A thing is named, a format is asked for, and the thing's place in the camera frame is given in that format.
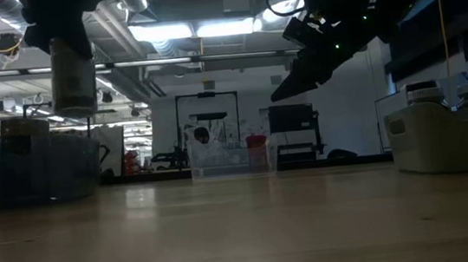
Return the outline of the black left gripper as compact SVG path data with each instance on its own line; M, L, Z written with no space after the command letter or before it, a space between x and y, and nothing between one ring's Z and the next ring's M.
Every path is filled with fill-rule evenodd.
M95 10L101 0L19 0L28 27L24 41L50 54L51 37L83 28L83 14ZM91 60L93 51L86 32L71 36L71 49L82 59Z

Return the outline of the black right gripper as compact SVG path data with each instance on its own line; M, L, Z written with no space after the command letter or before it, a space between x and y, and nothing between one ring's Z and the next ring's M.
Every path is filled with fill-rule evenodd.
M283 37L301 49L272 102L308 92L376 36L377 0L304 0L304 18L292 17Z

